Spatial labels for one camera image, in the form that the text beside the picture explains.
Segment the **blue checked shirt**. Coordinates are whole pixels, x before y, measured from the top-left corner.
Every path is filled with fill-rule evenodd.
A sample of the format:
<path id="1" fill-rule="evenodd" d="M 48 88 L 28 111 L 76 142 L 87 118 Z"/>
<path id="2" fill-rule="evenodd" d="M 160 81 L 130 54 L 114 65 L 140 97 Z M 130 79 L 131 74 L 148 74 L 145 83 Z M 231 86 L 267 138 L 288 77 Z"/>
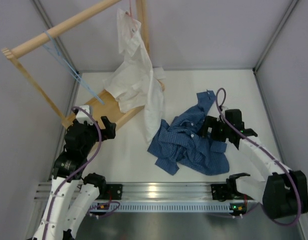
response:
<path id="1" fill-rule="evenodd" d="M 174 117 L 171 123 L 162 119 L 148 152 L 157 160 L 155 165 L 175 175 L 182 164 L 207 176 L 226 174 L 230 170 L 225 156 L 227 144 L 202 137 L 199 130 L 216 96 L 211 90 L 197 93 L 197 104 Z"/>

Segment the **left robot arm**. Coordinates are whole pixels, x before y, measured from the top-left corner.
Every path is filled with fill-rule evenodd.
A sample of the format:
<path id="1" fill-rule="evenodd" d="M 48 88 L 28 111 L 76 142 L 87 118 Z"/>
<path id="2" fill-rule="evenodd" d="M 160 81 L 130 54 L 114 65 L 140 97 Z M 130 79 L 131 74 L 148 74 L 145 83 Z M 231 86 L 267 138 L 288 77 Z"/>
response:
<path id="1" fill-rule="evenodd" d="M 105 203 L 92 206 L 108 194 L 105 177 L 90 173 L 82 178 L 82 173 L 96 155 L 88 157 L 92 148 L 104 140 L 114 139 L 116 124 L 106 116 L 101 117 L 104 128 L 91 114 L 79 112 L 65 134 L 63 152 L 54 163 L 51 189 L 39 226 L 33 240 L 74 240 L 87 214 L 95 216 L 95 210 L 105 208 L 104 217 L 119 210 L 121 204 L 109 199 Z"/>

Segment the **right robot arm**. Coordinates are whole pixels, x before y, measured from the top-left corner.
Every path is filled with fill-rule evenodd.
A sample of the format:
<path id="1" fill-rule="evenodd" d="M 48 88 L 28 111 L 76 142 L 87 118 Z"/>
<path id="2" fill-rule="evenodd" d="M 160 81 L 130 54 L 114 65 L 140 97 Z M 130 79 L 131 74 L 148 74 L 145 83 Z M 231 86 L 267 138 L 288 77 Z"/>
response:
<path id="1" fill-rule="evenodd" d="M 251 128 L 245 128 L 239 109 L 225 110 L 219 117 L 206 116 L 201 131 L 203 137 L 232 143 L 263 177 L 260 181 L 250 173 L 229 176 L 226 180 L 229 197 L 251 197 L 261 204 L 265 214 L 273 221 L 289 216 L 298 219 L 308 212 L 306 175 L 277 160 L 261 143 L 258 134 Z"/>

